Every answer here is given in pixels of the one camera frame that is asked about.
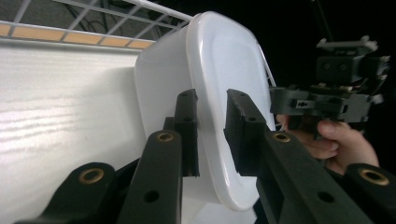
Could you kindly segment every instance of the wire rack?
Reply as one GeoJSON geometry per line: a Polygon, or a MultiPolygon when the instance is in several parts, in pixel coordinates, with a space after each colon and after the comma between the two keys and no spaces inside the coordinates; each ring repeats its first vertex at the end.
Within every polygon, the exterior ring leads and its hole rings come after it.
{"type": "Polygon", "coordinates": [[[144,49],[190,20],[147,0],[0,0],[0,38],[144,49]]]}

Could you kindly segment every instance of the white plastic lid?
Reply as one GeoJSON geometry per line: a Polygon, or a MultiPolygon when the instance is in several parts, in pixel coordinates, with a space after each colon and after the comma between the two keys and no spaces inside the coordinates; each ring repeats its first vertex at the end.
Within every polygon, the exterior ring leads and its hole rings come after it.
{"type": "MultiPolygon", "coordinates": [[[[259,198],[256,177],[240,176],[235,171],[223,129],[228,89],[247,93],[268,127],[275,129],[262,52],[253,33],[216,12],[198,14],[177,34],[143,50],[135,72],[146,134],[161,129],[165,116],[173,116],[180,92],[196,90],[198,150],[203,172],[197,180],[187,180],[185,188],[195,187],[199,192],[209,186],[220,203],[229,208],[251,208],[259,198]],[[205,183],[189,184],[199,180],[205,183]]],[[[203,199],[202,195],[195,194],[197,199],[203,199]]]]}

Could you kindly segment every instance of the cable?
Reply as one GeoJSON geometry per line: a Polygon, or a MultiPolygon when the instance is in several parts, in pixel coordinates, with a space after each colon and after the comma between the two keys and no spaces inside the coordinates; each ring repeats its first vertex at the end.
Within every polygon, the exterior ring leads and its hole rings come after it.
{"type": "Polygon", "coordinates": [[[332,32],[330,31],[329,24],[326,21],[322,6],[320,4],[320,0],[309,0],[310,5],[312,6],[312,10],[314,12],[314,16],[317,18],[318,22],[318,27],[324,37],[328,41],[334,41],[334,38],[332,37],[332,32]]]}
{"type": "MultiPolygon", "coordinates": [[[[105,2],[103,0],[100,1],[100,7],[105,8],[105,2]]],[[[104,12],[101,13],[102,15],[102,21],[106,30],[106,33],[108,32],[108,25],[107,25],[107,19],[106,19],[106,14],[104,12]]]]}
{"type": "MultiPolygon", "coordinates": [[[[114,21],[114,23],[116,23],[117,24],[117,20],[116,20],[116,18],[114,17],[114,15],[113,14],[109,14],[110,15],[110,18],[114,21]]],[[[123,36],[123,31],[122,31],[122,28],[121,27],[119,27],[119,29],[118,30],[120,30],[120,35],[122,35],[123,36]]]]}
{"type": "Polygon", "coordinates": [[[93,29],[94,32],[98,33],[95,29],[95,27],[92,25],[93,23],[98,23],[99,25],[101,25],[104,29],[106,29],[106,27],[99,21],[90,21],[88,22],[88,24],[91,26],[91,28],[93,29]]]}
{"type": "MultiPolygon", "coordinates": [[[[73,18],[76,19],[77,18],[76,11],[72,7],[70,7],[69,5],[67,5],[65,3],[64,3],[64,6],[67,8],[67,10],[70,12],[70,14],[72,14],[73,18]]],[[[81,27],[81,29],[83,31],[87,32],[87,28],[85,28],[85,26],[82,24],[81,21],[78,23],[78,25],[81,27]]]]}

